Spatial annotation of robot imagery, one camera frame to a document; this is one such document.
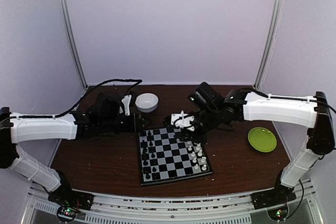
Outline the black pawn piece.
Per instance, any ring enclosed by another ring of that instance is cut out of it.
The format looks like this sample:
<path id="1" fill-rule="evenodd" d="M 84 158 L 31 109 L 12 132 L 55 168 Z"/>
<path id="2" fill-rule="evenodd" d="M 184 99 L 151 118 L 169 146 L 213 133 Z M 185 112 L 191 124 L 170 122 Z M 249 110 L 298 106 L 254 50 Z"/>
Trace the black pawn piece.
<path id="1" fill-rule="evenodd" d="M 143 159 L 143 160 L 146 160 L 146 159 L 147 159 L 146 156 L 147 156 L 147 153 L 146 153 L 146 152 L 143 152 L 143 153 L 142 153 L 142 159 Z"/>

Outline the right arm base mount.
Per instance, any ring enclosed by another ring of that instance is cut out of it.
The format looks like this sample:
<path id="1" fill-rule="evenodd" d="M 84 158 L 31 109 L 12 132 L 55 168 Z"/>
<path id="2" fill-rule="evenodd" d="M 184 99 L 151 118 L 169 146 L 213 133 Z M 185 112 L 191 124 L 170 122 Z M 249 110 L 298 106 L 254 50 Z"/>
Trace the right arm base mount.
<path id="1" fill-rule="evenodd" d="M 293 188 L 279 183 L 273 189 L 251 194 L 254 209 L 267 209 L 268 217 L 273 221 L 284 221 L 289 216 L 288 203 L 296 198 Z"/>

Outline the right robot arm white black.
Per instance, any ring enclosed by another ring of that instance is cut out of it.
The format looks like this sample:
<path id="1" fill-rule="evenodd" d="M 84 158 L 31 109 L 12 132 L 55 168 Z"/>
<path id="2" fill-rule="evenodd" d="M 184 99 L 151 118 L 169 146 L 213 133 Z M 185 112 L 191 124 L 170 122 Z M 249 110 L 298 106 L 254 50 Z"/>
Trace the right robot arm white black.
<path id="1" fill-rule="evenodd" d="M 182 137 L 187 140 L 196 140 L 219 125 L 233 121 L 274 121 L 307 128 L 307 142 L 280 172 L 279 185 L 269 192 L 269 199 L 274 204 L 287 198 L 289 188 L 293 188 L 318 159 L 335 148 L 331 117 L 334 109 L 328 105 L 323 92 L 316 92 L 314 96 L 289 97 L 242 88 L 222 96 L 203 82 L 188 99 L 199 110 L 172 114 L 170 120 L 170 124 L 181 129 Z"/>

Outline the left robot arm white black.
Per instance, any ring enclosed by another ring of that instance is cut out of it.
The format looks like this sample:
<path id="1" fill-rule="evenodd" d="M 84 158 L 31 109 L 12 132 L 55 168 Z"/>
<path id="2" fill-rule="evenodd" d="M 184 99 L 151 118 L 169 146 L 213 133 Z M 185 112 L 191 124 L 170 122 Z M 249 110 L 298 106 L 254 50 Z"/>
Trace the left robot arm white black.
<path id="1" fill-rule="evenodd" d="M 99 93 L 94 105 L 85 111 L 59 115 L 23 115 L 1 108 L 1 168 L 13 169 L 39 183 L 64 205 L 76 197 L 65 175 L 28 155 L 20 142 L 58 138 L 85 140 L 105 133 L 135 133 L 145 130 L 151 120 L 131 111 L 134 98 L 116 93 Z"/>

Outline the black white chessboard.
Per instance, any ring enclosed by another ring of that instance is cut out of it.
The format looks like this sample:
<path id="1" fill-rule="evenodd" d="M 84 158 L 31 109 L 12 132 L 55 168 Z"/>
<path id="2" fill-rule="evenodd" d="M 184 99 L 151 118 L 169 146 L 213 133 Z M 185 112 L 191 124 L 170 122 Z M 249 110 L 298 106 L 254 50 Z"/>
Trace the black white chessboard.
<path id="1" fill-rule="evenodd" d="M 162 127 L 137 134 L 140 185 L 154 186 L 213 174 L 205 145 L 177 138 L 179 129 Z"/>

